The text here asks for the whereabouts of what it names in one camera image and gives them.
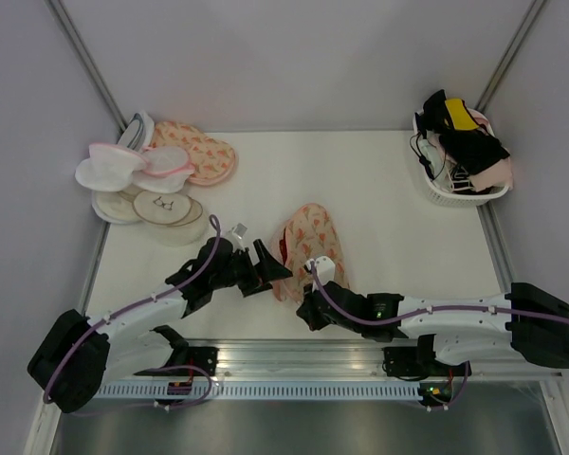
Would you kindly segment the peach floral mesh laundry bag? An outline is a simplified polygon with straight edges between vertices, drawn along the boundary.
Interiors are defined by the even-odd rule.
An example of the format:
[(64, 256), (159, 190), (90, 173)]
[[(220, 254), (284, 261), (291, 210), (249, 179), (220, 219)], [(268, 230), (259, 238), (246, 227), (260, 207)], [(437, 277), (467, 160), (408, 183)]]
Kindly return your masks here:
[[(282, 263), (278, 241), (286, 230), (288, 259)], [(277, 281), (273, 295), (278, 301), (303, 301), (303, 287), (312, 282), (304, 264), (320, 256), (328, 256), (336, 264), (334, 281), (349, 288), (340, 238), (330, 213), (323, 206), (309, 203), (299, 208), (279, 227), (273, 235), (269, 251), (282, 265), (288, 268), (292, 278)]]

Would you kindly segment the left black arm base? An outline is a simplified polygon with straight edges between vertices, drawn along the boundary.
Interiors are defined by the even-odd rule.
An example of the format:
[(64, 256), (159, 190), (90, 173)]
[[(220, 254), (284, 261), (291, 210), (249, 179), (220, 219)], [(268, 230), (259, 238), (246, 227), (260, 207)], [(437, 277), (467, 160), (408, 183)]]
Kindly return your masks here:
[(191, 346), (184, 357), (185, 365), (192, 365), (214, 376), (218, 364), (219, 349), (212, 346)]

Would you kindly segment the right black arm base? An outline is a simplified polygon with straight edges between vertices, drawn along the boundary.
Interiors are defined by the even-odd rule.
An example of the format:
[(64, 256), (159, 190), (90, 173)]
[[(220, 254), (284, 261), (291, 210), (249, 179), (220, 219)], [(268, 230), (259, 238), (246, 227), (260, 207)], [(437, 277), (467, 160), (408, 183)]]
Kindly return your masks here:
[(385, 347), (382, 351), (382, 371), (388, 377), (419, 381), (429, 376), (427, 369), (418, 360), (415, 347)]

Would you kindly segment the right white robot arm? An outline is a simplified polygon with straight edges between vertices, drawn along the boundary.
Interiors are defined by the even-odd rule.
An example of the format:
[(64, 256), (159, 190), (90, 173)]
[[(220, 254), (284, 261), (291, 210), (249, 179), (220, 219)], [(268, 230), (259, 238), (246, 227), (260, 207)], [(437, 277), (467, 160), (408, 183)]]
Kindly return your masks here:
[(569, 369), (569, 304), (525, 282), (476, 300), (363, 296), (335, 282), (309, 284), (297, 315), (312, 331), (334, 325), (376, 342), (413, 340), (414, 364), (425, 374), (507, 357)]

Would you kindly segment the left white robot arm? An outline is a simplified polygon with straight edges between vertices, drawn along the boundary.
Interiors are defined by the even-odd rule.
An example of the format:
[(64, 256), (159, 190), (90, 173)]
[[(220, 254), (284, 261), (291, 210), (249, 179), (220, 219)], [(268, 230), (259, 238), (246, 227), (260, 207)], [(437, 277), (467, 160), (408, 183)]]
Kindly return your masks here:
[(102, 316), (62, 313), (28, 363), (44, 402), (73, 413), (101, 386), (125, 376), (203, 373), (188, 341), (170, 324), (203, 308), (217, 290), (235, 287), (249, 297), (291, 277), (262, 241), (252, 250), (255, 259), (234, 240), (211, 237), (151, 296)]

